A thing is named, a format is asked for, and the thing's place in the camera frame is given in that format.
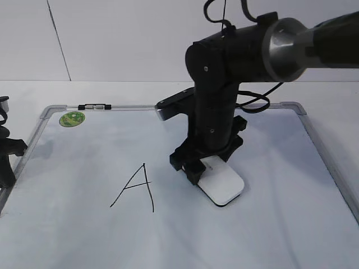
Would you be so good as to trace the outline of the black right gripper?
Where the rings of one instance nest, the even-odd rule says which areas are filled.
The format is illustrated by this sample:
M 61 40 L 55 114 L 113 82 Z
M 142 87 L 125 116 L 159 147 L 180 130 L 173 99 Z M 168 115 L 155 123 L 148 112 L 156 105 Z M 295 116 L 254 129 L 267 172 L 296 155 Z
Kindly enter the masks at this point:
M 247 127 L 247 120 L 240 115 L 233 118 L 233 126 L 228 144 L 219 150 L 207 149 L 198 138 L 188 136 L 185 141 L 175 149 L 169 157 L 170 164 L 176 171 L 182 169 L 187 179 L 197 185 L 206 166 L 201 159 L 210 156 L 219 156 L 227 162 L 231 155 L 243 145 L 243 139 L 238 135 Z

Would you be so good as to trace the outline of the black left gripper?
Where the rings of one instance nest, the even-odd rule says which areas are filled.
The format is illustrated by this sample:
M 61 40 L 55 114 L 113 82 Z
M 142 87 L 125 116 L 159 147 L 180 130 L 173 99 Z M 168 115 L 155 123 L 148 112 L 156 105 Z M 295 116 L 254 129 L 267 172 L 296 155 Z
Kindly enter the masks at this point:
M 10 188 L 15 183 L 15 176 L 9 161 L 9 155 L 24 156 L 28 146 L 24 140 L 8 138 L 10 132 L 1 126 L 1 188 Z

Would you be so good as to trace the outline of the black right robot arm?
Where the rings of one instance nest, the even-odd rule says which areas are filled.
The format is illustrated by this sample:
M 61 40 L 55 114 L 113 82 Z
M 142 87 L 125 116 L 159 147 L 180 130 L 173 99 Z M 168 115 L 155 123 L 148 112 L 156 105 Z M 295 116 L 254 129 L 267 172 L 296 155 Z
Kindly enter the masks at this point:
M 256 24 L 194 42 L 186 51 L 194 86 L 158 103 L 163 118 L 188 117 L 185 141 L 170 156 L 192 184 L 205 171 L 203 158 L 227 161 L 242 145 L 246 120 L 236 116 L 239 85 L 291 82 L 309 68 L 358 67 L 358 13 L 324 21 L 309 29 L 294 18 L 261 15 Z

